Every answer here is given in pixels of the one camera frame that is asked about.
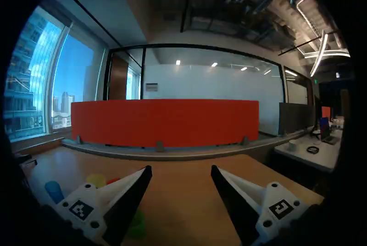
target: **laptop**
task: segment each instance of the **laptop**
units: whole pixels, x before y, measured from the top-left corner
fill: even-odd
[[[329,118],[323,117],[320,119],[321,141],[330,145],[335,145],[340,141],[340,138],[330,135]]]

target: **desk divider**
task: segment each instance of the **desk divider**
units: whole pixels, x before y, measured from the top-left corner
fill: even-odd
[[[86,143],[194,147],[256,140],[259,102],[156,99],[74,102],[72,138]]]

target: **white desk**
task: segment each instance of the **white desk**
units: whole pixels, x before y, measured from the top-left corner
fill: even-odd
[[[341,138],[343,131],[336,130],[331,135]],[[316,137],[310,137],[308,134],[293,140],[297,144],[295,151],[288,150],[288,143],[278,145],[274,149],[277,153],[283,154],[289,158],[295,159],[319,170],[332,172],[339,156],[340,141],[335,145],[329,145],[321,142]],[[316,146],[319,152],[311,154],[307,152],[307,147]]]

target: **cable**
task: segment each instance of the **cable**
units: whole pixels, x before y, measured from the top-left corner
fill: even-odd
[[[316,154],[318,153],[319,148],[317,146],[309,146],[307,148],[307,152],[311,153],[311,154]]]

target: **blue cup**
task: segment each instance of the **blue cup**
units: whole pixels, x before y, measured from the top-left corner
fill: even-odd
[[[61,200],[64,199],[61,187],[59,183],[57,183],[56,181],[47,182],[44,185],[44,188],[46,189],[47,193],[49,194],[53,202],[55,202],[55,204],[59,203]]]

